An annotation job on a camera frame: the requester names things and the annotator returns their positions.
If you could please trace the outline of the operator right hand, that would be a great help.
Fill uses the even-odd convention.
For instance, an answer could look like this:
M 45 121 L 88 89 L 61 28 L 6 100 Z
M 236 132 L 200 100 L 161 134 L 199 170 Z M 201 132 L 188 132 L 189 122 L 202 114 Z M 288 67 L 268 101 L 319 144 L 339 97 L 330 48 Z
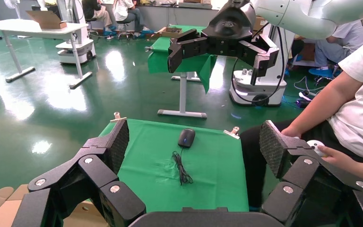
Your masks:
M 302 130 L 300 127 L 296 126 L 296 125 L 293 125 L 293 124 L 290 124 L 288 127 L 286 127 L 285 129 L 283 129 L 281 131 L 281 133 L 285 136 L 288 136 L 288 137 L 294 137 L 294 138 L 301 138 L 302 136 Z

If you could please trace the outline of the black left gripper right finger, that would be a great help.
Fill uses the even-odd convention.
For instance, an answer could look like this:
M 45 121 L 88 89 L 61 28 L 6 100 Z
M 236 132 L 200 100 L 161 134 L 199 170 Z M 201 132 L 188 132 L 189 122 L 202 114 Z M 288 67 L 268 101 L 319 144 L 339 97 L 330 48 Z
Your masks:
M 324 161 L 304 140 L 283 135 L 272 121 L 259 134 L 260 151 L 280 183 L 262 204 L 263 213 L 293 225 L 309 202 L 332 213 L 339 227 L 363 227 L 363 179 Z

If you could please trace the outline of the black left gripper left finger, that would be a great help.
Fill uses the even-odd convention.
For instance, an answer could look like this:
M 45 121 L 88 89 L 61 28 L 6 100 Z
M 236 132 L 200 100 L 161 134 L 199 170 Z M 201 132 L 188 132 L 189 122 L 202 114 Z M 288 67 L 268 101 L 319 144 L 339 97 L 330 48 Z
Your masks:
M 88 139 L 72 159 L 33 179 L 12 226 L 61 227 L 85 200 L 109 226 L 132 224 L 146 206 L 118 175 L 129 139 L 127 120 L 119 120 L 109 134 Z

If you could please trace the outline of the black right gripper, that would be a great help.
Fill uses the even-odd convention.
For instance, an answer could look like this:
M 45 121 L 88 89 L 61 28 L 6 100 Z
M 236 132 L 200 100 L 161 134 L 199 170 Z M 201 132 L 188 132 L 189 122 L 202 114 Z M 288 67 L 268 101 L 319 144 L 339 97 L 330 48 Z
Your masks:
M 253 67 L 250 85 L 257 78 L 264 77 L 267 69 L 275 65 L 279 53 L 278 46 L 266 35 L 259 34 L 243 38 L 205 37 L 196 29 L 190 29 L 170 39 L 167 68 L 174 73 L 182 60 L 203 54 L 238 57 Z

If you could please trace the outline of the operator left hand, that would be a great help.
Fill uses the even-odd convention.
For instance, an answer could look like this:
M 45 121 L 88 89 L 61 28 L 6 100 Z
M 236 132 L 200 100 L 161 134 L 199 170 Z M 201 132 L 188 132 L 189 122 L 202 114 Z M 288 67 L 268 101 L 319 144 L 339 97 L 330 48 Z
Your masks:
M 338 150 L 321 145 L 317 146 L 317 149 L 324 154 L 322 156 L 324 161 L 343 170 L 352 172 L 358 166 L 356 161 Z

